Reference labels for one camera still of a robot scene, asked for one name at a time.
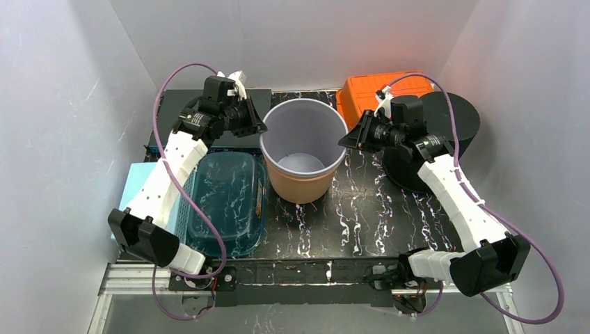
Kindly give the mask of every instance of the tan bucket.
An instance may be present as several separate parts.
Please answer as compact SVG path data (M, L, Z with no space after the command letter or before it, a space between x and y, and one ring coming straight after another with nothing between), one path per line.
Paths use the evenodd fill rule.
M275 106L264 123L260 148L276 193L297 204L322 197L346 154L338 145L348 132L342 116L323 102L295 99Z

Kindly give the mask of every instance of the orange box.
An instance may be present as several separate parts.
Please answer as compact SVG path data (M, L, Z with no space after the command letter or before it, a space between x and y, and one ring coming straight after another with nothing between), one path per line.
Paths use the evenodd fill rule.
M420 71L396 72L385 74L349 77L344 87L336 93L336 109L344 117L349 131L352 130L366 109L375 110L378 105L375 92L393 79L408 73ZM416 95L418 97L432 92L430 81L422 77L409 77L395 83L391 89L393 96Z

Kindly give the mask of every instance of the white wall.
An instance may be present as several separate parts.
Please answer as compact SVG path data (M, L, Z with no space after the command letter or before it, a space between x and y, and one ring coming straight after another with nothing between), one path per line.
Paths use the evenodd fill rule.
M468 177L543 245L564 278L561 316L527 333L590 330L589 17L588 1L482 1L440 76L481 114L462 158ZM521 316L553 310L557 290L536 253L515 292Z
M479 0L111 0L154 82L179 64L244 70L248 86L342 87L347 77L443 68ZM171 88L201 86L186 71Z
M107 0L0 3L2 332L85 333L155 86Z

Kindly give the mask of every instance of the teal plastic container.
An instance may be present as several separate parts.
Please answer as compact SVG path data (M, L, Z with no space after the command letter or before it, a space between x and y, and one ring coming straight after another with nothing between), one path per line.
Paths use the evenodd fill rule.
M248 153L211 153L200 161L192 182L191 198L221 234L228 256L252 253L264 237L264 164ZM220 257L219 244L199 214L190 208L187 218L186 245Z

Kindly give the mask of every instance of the robotic arm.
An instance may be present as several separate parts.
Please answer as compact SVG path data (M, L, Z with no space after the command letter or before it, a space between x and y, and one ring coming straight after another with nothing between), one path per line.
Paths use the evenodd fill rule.
M390 276L390 282L400 283L435 278L454 283L466 296L515 280L530 244L520 235L512 235L461 188L454 173L454 149L443 136L428 133L421 100L379 93L380 107L365 110L356 127L339 144L371 153L394 148L408 165L422 164L417 173L449 215L465 251L411 250L401 254L398 267L384 275ZM461 182L475 193L465 176Z
M267 130L246 95L245 80L241 71L227 78L223 73L206 78L202 96L180 113L165 149L166 161L180 184L223 132L244 137ZM159 267L197 274L205 256L165 230L178 195L160 159L125 211L113 209L108 222L123 251Z

